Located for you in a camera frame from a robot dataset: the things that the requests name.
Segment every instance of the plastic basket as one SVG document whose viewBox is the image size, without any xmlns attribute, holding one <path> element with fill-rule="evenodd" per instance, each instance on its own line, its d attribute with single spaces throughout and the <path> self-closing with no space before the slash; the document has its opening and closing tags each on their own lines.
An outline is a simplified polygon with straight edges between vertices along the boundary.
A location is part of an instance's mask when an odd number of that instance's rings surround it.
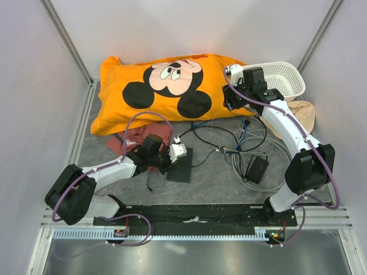
<svg viewBox="0 0 367 275">
<path fill-rule="evenodd" d="M 243 66 L 244 69 L 261 67 L 268 89 L 277 89 L 286 102 L 292 101 L 306 90 L 302 76 L 292 64 L 287 62 L 270 62 Z"/>
</svg>

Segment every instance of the beige cloth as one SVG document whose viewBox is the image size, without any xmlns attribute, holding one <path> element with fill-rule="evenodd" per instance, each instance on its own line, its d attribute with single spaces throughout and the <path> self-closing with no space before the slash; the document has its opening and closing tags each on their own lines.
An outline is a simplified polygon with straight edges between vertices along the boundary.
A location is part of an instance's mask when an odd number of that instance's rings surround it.
<svg viewBox="0 0 367 275">
<path fill-rule="evenodd" d="M 288 107 L 292 111 L 294 116 L 298 119 L 298 121 L 310 133 L 315 125 L 315 106 L 307 101 L 292 101 L 288 102 Z M 261 117 L 261 120 L 274 133 L 274 135 L 281 139 L 279 134 L 275 131 L 274 127 L 270 125 L 270 123 L 266 119 Z"/>
</svg>

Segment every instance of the white wall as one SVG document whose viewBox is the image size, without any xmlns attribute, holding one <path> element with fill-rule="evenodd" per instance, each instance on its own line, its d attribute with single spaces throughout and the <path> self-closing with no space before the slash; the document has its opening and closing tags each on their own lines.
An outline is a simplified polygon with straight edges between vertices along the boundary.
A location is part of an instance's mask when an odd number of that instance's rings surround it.
<svg viewBox="0 0 367 275">
<path fill-rule="evenodd" d="M 334 175 L 367 256 L 367 2 L 348 0 L 306 66 L 315 135 L 336 150 Z"/>
<path fill-rule="evenodd" d="M 295 66 L 332 0 L 52 0 L 94 78 L 108 56 L 130 64 L 195 53 Z"/>
<path fill-rule="evenodd" d="M 0 273 L 20 275 L 87 84 L 39 1 L 1 1 L 0 26 Z"/>
</svg>

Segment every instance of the power adapter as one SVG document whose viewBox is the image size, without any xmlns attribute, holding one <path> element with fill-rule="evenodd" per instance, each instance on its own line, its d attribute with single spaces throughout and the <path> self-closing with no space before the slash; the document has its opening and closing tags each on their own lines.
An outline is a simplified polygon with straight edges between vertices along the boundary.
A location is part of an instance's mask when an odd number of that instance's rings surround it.
<svg viewBox="0 0 367 275">
<path fill-rule="evenodd" d="M 263 175 L 265 174 L 266 168 L 268 168 L 268 165 L 269 162 L 267 160 L 262 159 L 259 156 L 255 157 L 255 160 L 253 161 L 248 172 L 246 173 L 245 178 L 247 178 L 251 182 L 259 184 Z"/>
</svg>

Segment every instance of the cartoon nose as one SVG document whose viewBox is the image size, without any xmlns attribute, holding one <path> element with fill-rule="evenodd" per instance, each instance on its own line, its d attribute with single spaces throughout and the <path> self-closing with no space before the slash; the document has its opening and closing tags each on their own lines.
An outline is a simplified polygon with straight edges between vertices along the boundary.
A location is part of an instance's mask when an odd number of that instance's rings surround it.
<svg viewBox="0 0 367 275">
<path fill-rule="evenodd" d="M 178 63 L 178 62 L 174 62 L 170 66 L 173 67 L 173 68 L 181 68 L 181 64 Z"/>
</svg>

